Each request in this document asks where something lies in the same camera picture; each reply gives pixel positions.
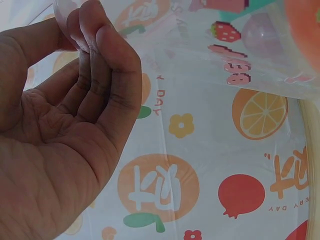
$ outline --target plastic bag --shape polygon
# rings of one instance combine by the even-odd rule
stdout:
[[[62,28],[86,1],[73,2],[55,0]],[[101,3],[140,56],[155,52],[162,72],[298,99],[320,93],[318,0]]]

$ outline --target yellow flower graphic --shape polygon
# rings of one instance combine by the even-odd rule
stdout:
[[[190,113],[183,116],[173,115],[170,119],[169,133],[175,135],[178,139],[183,139],[195,131],[193,121],[194,118]]]

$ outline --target pixel strawberry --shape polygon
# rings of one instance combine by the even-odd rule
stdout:
[[[211,26],[212,35],[224,42],[233,43],[241,39],[241,33],[230,23],[216,21]]]

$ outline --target printed plastic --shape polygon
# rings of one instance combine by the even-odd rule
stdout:
[[[67,36],[66,19],[83,2],[55,0]],[[154,49],[163,71],[299,99],[320,94],[318,0],[101,3],[141,56]]]
[[[129,3],[122,3],[125,10]],[[306,239],[308,162],[298,101],[213,84],[219,76],[202,75],[197,55],[195,74],[163,71],[154,53],[141,55],[141,111],[112,178],[57,240]],[[26,87],[78,56],[52,53],[29,69]]]

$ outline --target hand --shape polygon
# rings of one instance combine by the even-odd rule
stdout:
[[[54,18],[0,33],[0,239],[63,233],[107,184],[139,114],[140,59],[99,1],[67,27],[80,58],[25,92],[30,66],[74,49]]]

